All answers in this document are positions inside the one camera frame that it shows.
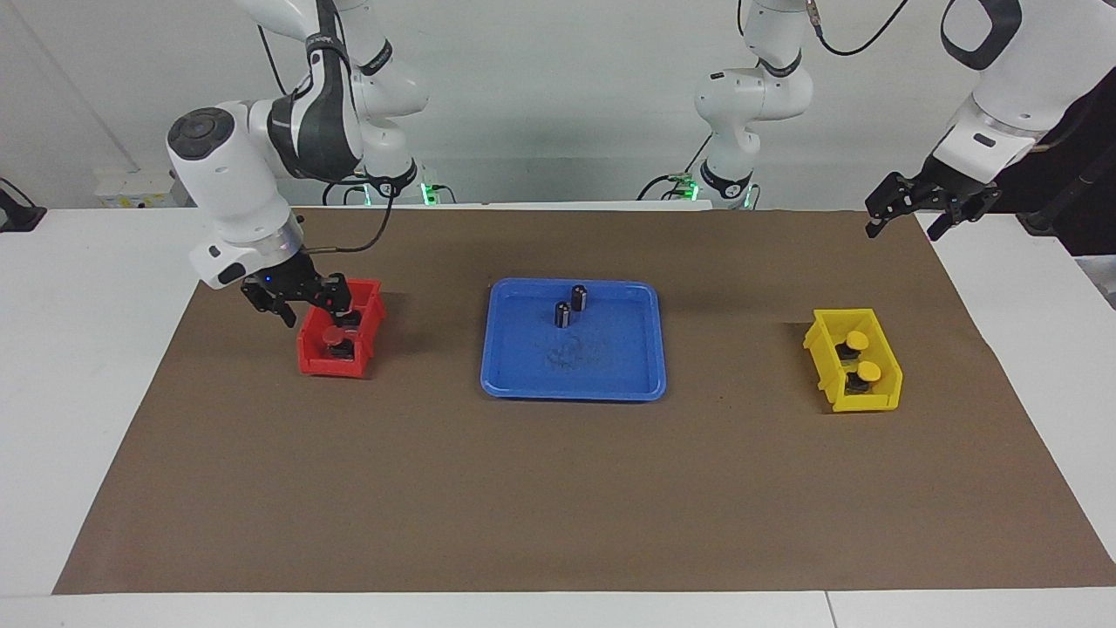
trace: brown paper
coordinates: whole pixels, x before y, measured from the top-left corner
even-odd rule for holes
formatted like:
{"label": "brown paper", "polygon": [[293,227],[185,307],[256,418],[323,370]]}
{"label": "brown paper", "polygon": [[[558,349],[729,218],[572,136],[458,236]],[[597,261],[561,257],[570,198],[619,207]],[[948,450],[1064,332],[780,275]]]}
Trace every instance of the brown paper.
{"label": "brown paper", "polygon": [[[374,211],[311,211],[352,244]],[[1116,584],[1114,566],[914,220],[859,213],[411,211],[324,272],[378,278],[365,381],[200,287],[56,593],[722,591]],[[496,400],[489,286],[643,280],[668,390]],[[874,307],[897,412],[829,412],[816,307]]]}

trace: plastic tray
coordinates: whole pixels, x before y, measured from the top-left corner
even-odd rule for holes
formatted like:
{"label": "plastic tray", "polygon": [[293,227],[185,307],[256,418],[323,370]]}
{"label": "plastic tray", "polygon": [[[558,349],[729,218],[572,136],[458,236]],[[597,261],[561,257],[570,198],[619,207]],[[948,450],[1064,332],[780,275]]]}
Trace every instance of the plastic tray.
{"label": "plastic tray", "polygon": [[[555,305],[575,284],[588,290],[570,326]],[[654,288],[638,281],[501,279],[489,300],[481,386],[500,398],[654,402],[666,365]]]}

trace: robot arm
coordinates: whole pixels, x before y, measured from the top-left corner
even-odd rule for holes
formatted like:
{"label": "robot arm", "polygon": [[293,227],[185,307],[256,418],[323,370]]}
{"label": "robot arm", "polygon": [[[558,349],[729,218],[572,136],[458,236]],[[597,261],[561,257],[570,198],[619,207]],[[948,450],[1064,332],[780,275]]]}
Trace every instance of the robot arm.
{"label": "robot arm", "polygon": [[243,279],[252,305],[288,327],[292,300],[340,323],[349,316],[345,277],[318,274],[276,175],[337,182],[356,173],[397,195],[419,168],[387,117],[422,110],[427,95],[392,58],[367,0],[237,3],[264,28],[304,41],[309,74],[288,96],[196,109],[171,128],[174,168],[215,230],[191,261],[210,287]]}
{"label": "robot arm", "polygon": [[810,105],[814,80],[800,67],[809,26],[806,4],[806,0],[756,0],[744,41],[759,57],[757,66],[711,74],[698,87],[698,113],[713,132],[700,172],[715,202],[737,206],[745,197],[760,149],[752,122],[795,117]]}
{"label": "robot arm", "polygon": [[920,209],[944,212],[929,230],[934,240],[988,212],[1000,196],[995,176],[1116,66],[1116,2],[953,0],[942,42],[980,84],[922,171],[891,173],[865,201],[869,236]]}

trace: black cable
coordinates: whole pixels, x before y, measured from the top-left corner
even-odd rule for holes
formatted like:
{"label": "black cable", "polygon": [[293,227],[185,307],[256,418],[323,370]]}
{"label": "black cable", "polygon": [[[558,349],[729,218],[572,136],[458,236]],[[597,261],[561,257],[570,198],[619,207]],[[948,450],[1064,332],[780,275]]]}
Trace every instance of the black cable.
{"label": "black cable", "polygon": [[651,180],[650,183],[643,186],[643,191],[639,192],[639,195],[635,200],[642,201],[643,197],[647,195],[647,192],[650,192],[651,189],[654,187],[657,183],[662,183],[663,181],[670,181],[670,180],[671,177],[667,174],[655,176],[654,178]]}
{"label": "black cable", "polygon": [[879,30],[877,30],[876,33],[872,36],[872,39],[867,40],[864,44],[864,46],[860,46],[859,48],[855,48],[853,50],[838,50],[838,49],[834,48],[833,46],[830,46],[829,42],[826,41],[825,33],[821,32],[821,20],[820,20],[820,18],[818,18],[817,26],[814,27],[814,32],[818,36],[818,41],[821,42],[821,47],[824,47],[826,50],[829,50],[834,55],[837,55],[838,57],[852,57],[854,55],[859,55],[860,52],[863,52],[863,51],[867,50],[869,47],[872,47],[872,45],[875,44],[876,40],[879,39],[881,36],[883,36],[884,32],[887,31],[888,28],[891,28],[892,22],[895,21],[895,18],[899,17],[899,13],[903,12],[903,9],[906,8],[907,2],[910,2],[910,1],[911,0],[903,0],[902,2],[899,2],[899,6],[895,7],[895,10],[892,12],[892,17],[887,18],[887,21],[884,22],[884,26],[879,27]]}
{"label": "black cable", "polygon": [[306,254],[325,254],[333,252],[363,252],[369,248],[376,245],[379,238],[383,236],[384,231],[387,229],[387,220],[392,216],[392,205],[395,203],[395,196],[400,195],[400,192],[394,191],[387,196],[387,206],[384,207],[384,219],[379,222],[379,229],[376,230],[376,234],[372,236],[367,242],[358,247],[319,247],[319,248],[308,248],[304,252]]}
{"label": "black cable", "polygon": [[334,187],[337,185],[364,185],[365,183],[372,183],[373,186],[375,186],[375,182],[372,178],[364,177],[346,178],[343,181],[328,181],[319,178],[319,181],[326,183],[326,189],[321,190],[321,204],[324,206],[329,206],[329,192],[334,191]]}
{"label": "black cable", "polygon": [[328,185],[326,185],[325,190],[321,190],[321,204],[323,204],[323,206],[329,206],[329,192],[334,191],[334,187],[336,187],[336,186],[337,186],[337,183],[329,183]]}
{"label": "black cable", "polygon": [[709,136],[705,137],[705,141],[702,142],[701,147],[698,148],[696,153],[694,153],[694,158],[690,160],[690,164],[686,165],[685,170],[683,170],[682,172],[690,172],[690,168],[693,167],[695,163],[698,163],[698,157],[701,156],[701,152],[705,149],[705,146],[709,145],[709,143],[710,143],[711,139],[713,139],[713,134],[712,133],[710,133]]}
{"label": "black cable", "polygon": [[15,183],[12,183],[11,181],[4,178],[3,176],[0,176],[0,183],[3,183],[4,185],[8,185],[12,190],[15,190],[16,193],[18,193],[19,195],[23,196],[23,200],[27,201],[28,205],[30,205],[30,206],[38,206],[37,204],[35,204],[35,201],[31,200],[31,196],[29,196],[26,193],[23,193],[23,190],[20,190],[19,186],[16,185]]}
{"label": "black cable", "polygon": [[260,41],[263,42],[263,51],[268,54],[268,64],[271,65],[271,74],[273,74],[276,77],[276,85],[279,86],[279,91],[281,91],[282,95],[286,96],[287,88],[282,86],[282,79],[279,78],[279,69],[276,68],[276,58],[271,56],[271,45],[268,44],[268,36],[266,32],[263,32],[262,26],[257,25],[256,29],[260,31]]}
{"label": "black cable", "polygon": [[353,187],[349,187],[349,189],[345,190],[345,195],[341,196],[341,204],[348,204],[349,192],[363,192],[363,191],[364,191],[364,187],[362,187],[362,186],[353,186]]}
{"label": "black cable", "polygon": [[453,193],[453,187],[451,187],[449,185],[434,185],[434,186],[431,187],[431,190],[434,190],[435,192],[439,191],[439,190],[445,190],[446,192],[450,192],[450,197],[453,199],[454,204],[456,204],[456,202],[458,202],[458,194]]}

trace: table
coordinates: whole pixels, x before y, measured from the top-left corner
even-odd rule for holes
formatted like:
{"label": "table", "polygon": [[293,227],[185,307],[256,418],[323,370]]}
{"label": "table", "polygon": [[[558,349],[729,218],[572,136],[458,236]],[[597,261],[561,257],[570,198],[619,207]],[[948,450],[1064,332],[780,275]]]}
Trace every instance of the table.
{"label": "table", "polygon": [[[926,216],[920,216],[927,222]],[[1101,626],[1116,589],[50,598],[195,284],[198,210],[61,210],[0,239],[0,625]],[[990,215],[935,245],[1116,555],[1116,311],[1056,240]],[[1036,356],[1045,359],[1038,361]],[[83,409],[80,422],[71,417]]]}

